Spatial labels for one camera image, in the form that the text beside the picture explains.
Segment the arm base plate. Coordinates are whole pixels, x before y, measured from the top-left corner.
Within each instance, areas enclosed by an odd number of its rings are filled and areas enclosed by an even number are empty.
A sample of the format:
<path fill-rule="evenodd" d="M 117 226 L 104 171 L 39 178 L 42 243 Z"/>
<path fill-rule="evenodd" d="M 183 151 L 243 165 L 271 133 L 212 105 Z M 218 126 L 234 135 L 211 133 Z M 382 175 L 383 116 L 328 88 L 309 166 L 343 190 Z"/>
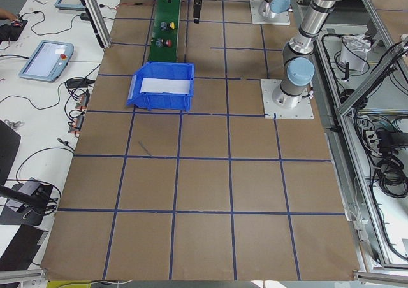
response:
<path fill-rule="evenodd" d="M 289 25 L 288 10 L 291 0 L 250 0 L 253 24 Z"/>
<path fill-rule="evenodd" d="M 266 119 L 312 120 L 314 118 L 307 89 L 299 96 L 281 91 L 280 79 L 261 79 L 264 116 Z"/>

